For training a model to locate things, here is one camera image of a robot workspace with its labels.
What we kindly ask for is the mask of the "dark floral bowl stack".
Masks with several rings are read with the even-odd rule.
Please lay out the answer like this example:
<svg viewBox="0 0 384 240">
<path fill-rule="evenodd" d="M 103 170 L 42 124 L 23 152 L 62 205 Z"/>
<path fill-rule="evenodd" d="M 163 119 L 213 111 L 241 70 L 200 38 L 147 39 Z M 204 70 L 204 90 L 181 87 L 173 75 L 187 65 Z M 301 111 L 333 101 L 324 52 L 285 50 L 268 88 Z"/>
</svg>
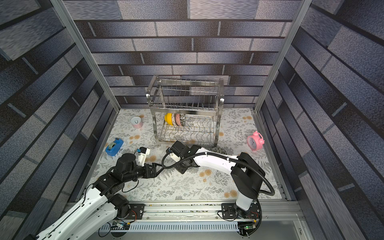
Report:
<svg viewBox="0 0 384 240">
<path fill-rule="evenodd" d="M 226 150 L 224 150 L 223 148 L 220 148 L 220 147 L 211 148 L 210 151 L 214 152 L 214 153 L 222 154 L 222 155 L 227 155 Z"/>
</svg>

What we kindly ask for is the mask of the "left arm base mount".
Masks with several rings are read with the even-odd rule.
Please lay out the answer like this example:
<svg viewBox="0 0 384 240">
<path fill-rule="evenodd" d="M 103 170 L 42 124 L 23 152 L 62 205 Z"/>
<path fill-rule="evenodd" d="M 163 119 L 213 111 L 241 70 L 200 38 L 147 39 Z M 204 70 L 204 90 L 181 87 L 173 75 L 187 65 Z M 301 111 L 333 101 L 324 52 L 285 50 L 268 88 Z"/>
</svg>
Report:
<svg viewBox="0 0 384 240">
<path fill-rule="evenodd" d="M 143 218 L 145 204 L 129 204 L 118 210 L 117 218 L 121 220 L 141 220 Z"/>
</svg>

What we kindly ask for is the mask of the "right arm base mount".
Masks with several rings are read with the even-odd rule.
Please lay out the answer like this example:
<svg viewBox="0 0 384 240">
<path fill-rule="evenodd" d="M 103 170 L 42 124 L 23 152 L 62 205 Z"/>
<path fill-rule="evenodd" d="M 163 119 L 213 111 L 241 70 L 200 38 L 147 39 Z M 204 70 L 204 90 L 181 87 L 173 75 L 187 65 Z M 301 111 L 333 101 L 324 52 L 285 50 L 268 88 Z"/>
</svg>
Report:
<svg viewBox="0 0 384 240">
<path fill-rule="evenodd" d="M 235 219 L 252 219 L 256 220 L 261 217 L 262 210 L 259 204 L 251 203 L 248 210 L 243 210 L 238 207 L 235 203 L 223 203 L 221 205 L 220 213 L 224 220 L 235 220 Z"/>
</svg>

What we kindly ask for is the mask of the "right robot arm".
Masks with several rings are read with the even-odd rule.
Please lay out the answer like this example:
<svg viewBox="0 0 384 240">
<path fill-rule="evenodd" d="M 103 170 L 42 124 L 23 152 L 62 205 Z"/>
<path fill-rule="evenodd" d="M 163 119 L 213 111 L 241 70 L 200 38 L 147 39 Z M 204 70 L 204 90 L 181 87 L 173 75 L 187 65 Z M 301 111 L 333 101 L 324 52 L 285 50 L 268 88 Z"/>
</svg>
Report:
<svg viewBox="0 0 384 240">
<path fill-rule="evenodd" d="M 189 167 L 207 167 L 231 176 L 238 191 L 236 207 L 242 211 L 248 211 L 260 193 L 270 196 L 275 194 L 264 170 L 247 153 L 229 156 L 197 145 L 188 147 L 177 141 L 167 149 L 166 156 L 171 157 L 175 163 L 166 166 L 162 160 L 165 169 L 177 168 L 183 173 Z"/>
</svg>

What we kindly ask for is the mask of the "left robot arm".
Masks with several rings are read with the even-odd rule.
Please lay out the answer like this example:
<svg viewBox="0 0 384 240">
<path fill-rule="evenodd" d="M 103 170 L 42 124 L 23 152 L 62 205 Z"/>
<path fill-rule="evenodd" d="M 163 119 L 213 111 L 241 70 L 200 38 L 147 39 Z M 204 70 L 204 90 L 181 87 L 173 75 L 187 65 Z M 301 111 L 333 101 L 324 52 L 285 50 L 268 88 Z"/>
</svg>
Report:
<svg viewBox="0 0 384 240">
<path fill-rule="evenodd" d="M 125 183 L 155 178 L 159 164 L 138 165 L 134 154 L 124 154 L 114 167 L 100 176 L 69 211 L 36 236 L 27 240 L 85 240 L 115 218 L 124 219 L 130 212 L 129 201 L 119 192 Z"/>
</svg>

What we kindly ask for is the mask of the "brown patterned bowl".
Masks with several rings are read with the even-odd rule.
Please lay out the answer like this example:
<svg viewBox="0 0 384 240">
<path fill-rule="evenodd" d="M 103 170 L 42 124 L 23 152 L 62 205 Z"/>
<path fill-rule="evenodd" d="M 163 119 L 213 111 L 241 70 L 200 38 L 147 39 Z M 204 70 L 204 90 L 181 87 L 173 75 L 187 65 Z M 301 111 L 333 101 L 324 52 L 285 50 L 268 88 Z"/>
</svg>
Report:
<svg viewBox="0 0 384 240">
<path fill-rule="evenodd" d="M 180 114 L 172 114 L 172 123 L 174 126 L 181 126 Z"/>
</svg>

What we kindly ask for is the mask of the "yellow bowl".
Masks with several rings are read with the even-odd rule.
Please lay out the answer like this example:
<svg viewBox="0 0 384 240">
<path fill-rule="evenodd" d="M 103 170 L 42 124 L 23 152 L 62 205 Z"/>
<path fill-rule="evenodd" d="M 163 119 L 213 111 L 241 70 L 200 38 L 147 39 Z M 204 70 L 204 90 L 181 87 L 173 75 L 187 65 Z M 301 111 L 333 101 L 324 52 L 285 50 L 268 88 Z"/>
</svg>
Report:
<svg viewBox="0 0 384 240">
<path fill-rule="evenodd" d="M 166 121 L 166 123 L 167 123 L 168 125 L 173 126 L 173 125 L 174 125 L 173 120 L 174 120 L 174 117 L 173 117 L 173 114 L 172 114 L 172 113 L 167 113 L 167 114 L 165 115 L 165 121 Z"/>
</svg>

